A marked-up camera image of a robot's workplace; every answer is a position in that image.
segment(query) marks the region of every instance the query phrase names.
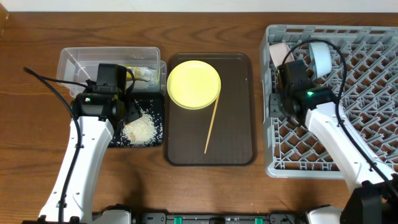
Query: clear plastic container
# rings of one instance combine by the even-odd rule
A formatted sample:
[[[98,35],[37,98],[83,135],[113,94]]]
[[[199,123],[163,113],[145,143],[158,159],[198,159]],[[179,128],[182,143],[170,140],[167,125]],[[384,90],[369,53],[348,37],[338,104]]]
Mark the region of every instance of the clear plastic container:
[[[146,67],[154,71],[154,81],[136,81],[133,92],[158,92],[161,90],[162,73],[165,63],[160,62],[160,51],[156,47],[69,47],[61,51],[58,63],[57,79],[86,83],[96,81],[100,63],[116,63],[134,67]],[[70,89],[70,95],[76,97],[84,88],[60,83]]]

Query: chopstick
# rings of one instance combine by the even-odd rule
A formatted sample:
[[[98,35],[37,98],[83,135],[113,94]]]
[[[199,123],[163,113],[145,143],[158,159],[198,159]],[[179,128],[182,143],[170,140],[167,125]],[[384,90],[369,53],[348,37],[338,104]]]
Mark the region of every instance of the chopstick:
[[[214,122],[214,117],[216,116],[216,111],[217,111],[217,105],[218,105],[218,99],[219,99],[219,98],[220,98],[220,96],[218,95],[218,96],[217,96],[217,99],[216,99],[216,104],[214,105],[213,116],[211,117],[209,133],[207,134],[207,141],[206,141],[206,147],[205,147],[205,154],[206,154],[206,151],[207,151],[207,146],[209,145],[211,130],[213,129],[213,122]]]

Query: brown tray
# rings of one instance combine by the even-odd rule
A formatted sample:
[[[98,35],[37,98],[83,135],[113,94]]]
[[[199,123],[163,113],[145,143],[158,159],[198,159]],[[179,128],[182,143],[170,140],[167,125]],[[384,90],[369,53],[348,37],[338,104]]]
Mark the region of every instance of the brown tray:
[[[221,93],[213,130],[204,154],[215,103],[200,110],[176,105],[167,95],[165,160],[175,166],[245,166],[257,156],[252,68],[244,54],[177,54],[169,71],[189,60],[213,66]]]

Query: gray dish rack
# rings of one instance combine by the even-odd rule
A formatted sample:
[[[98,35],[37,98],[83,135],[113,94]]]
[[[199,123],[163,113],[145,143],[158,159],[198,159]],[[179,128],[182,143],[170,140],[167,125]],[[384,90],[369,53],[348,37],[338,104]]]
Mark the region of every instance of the gray dish rack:
[[[342,179],[330,155],[305,128],[269,116],[269,98],[277,92],[275,66],[269,46],[285,42],[290,47],[307,39],[326,39],[346,57],[347,81],[341,103],[349,120],[369,147],[398,170],[398,27],[271,25],[260,44],[261,82],[264,97],[264,154],[271,177]],[[314,79],[337,94],[342,64],[330,50],[332,71]],[[308,47],[294,52],[313,74]]]

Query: wooden table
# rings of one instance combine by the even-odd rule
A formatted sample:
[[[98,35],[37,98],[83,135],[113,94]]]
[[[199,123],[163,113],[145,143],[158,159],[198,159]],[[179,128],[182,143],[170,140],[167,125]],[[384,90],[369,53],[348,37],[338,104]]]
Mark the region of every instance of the wooden table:
[[[23,66],[55,77],[65,47],[155,46],[179,52],[241,52],[252,60],[258,157],[247,167],[173,167],[162,147],[108,149],[94,211],[125,203],[138,212],[269,213],[344,206],[343,180],[273,179],[264,172],[259,44],[271,24],[398,26],[397,14],[16,13],[0,41],[0,223],[35,220],[66,150],[70,117]],[[55,85],[67,101],[68,90]]]

